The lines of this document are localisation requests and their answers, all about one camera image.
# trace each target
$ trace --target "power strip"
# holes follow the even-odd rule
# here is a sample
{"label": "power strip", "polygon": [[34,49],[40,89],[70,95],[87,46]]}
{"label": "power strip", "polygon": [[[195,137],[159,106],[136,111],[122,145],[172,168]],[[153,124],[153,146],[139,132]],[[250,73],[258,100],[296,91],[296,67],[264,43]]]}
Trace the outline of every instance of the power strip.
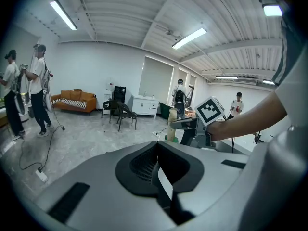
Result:
{"label": "power strip", "polygon": [[39,170],[36,170],[35,171],[36,175],[41,179],[42,182],[46,182],[47,181],[47,175],[45,175],[45,173],[42,171],[42,172],[39,172]]}

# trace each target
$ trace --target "fluorescent light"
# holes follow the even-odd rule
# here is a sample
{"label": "fluorescent light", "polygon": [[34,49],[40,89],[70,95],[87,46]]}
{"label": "fluorescent light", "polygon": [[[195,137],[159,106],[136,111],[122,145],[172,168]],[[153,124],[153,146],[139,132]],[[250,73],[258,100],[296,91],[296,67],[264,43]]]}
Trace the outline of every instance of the fluorescent light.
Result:
{"label": "fluorescent light", "polygon": [[58,0],[54,0],[50,3],[54,10],[61,16],[65,23],[72,29],[77,30],[77,26],[74,22],[68,17],[68,14],[65,12],[64,8],[61,6]]}
{"label": "fluorescent light", "polygon": [[275,83],[270,81],[270,80],[263,80],[263,83],[270,84],[270,85],[275,85]]}
{"label": "fluorescent light", "polygon": [[216,76],[216,79],[237,79],[235,76]]}
{"label": "fluorescent light", "polygon": [[263,5],[263,10],[266,16],[282,16],[279,5]]}
{"label": "fluorescent light", "polygon": [[206,31],[203,28],[200,28],[199,30],[195,31],[194,33],[188,35],[185,38],[182,38],[179,42],[176,42],[174,45],[172,45],[172,48],[177,50],[179,47],[183,46],[184,44],[187,44],[188,42],[194,40],[195,38],[205,34]]}

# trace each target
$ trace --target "sneaker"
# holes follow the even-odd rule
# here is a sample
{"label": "sneaker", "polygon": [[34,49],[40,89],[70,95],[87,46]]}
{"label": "sneaker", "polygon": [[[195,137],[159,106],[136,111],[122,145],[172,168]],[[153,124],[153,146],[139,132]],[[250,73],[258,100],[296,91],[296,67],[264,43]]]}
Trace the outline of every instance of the sneaker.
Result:
{"label": "sneaker", "polygon": [[46,130],[45,132],[43,132],[43,131],[39,132],[37,136],[38,136],[39,138],[42,138],[42,137],[45,137],[45,136],[48,136],[48,135],[49,135],[49,133],[48,133],[48,131]]}
{"label": "sneaker", "polygon": [[13,140],[17,140],[17,139],[19,139],[19,138],[21,138],[19,135],[17,135],[17,136],[14,136],[13,137]]}
{"label": "sneaker", "polygon": [[53,124],[52,124],[52,123],[51,123],[50,125],[48,125],[48,124],[47,124],[47,128],[48,128],[48,129],[53,129],[53,128],[54,128],[54,126],[53,126]]}

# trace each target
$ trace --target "sleeve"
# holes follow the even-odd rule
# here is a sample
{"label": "sleeve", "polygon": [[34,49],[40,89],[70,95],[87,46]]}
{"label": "sleeve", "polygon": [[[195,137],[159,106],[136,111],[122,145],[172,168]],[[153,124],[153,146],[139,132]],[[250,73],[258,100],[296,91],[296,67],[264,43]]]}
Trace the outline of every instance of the sleeve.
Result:
{"label": "sleeve", "polygon": [[293,126],[308,125],[308,47],[303,48],[294,67],[275,90]]}
{"label": "sleeve", "polygon": [[11,65],[8,65],[8,67],[7,67],[6,70],[5,70],[3,80],[4,80],[4,81],[9,81],[9,79],[11,78],[11,76],[12,76],[13,74],[14,74],[14,70],[13,70],[12,66],[11,66]]}
{"label": "sleeve", "polygon": [[42,71],[44,70],[45,68],[45,63],[43,60],[38,60],[37,64],[35,65],[34,69],[33,69],[33,74],[39,76]]}

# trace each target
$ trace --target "white box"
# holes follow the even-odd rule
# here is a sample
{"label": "white box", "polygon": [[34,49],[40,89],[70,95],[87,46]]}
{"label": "white box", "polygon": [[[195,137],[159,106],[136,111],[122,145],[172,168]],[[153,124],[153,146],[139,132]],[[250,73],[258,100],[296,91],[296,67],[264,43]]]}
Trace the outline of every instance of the white box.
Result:
{"label": "white box", "polygon": [[195,110],[204,126],[216,121],[225,112],[221,103],[214,96],[208,97],[203,103],[196,106]]}

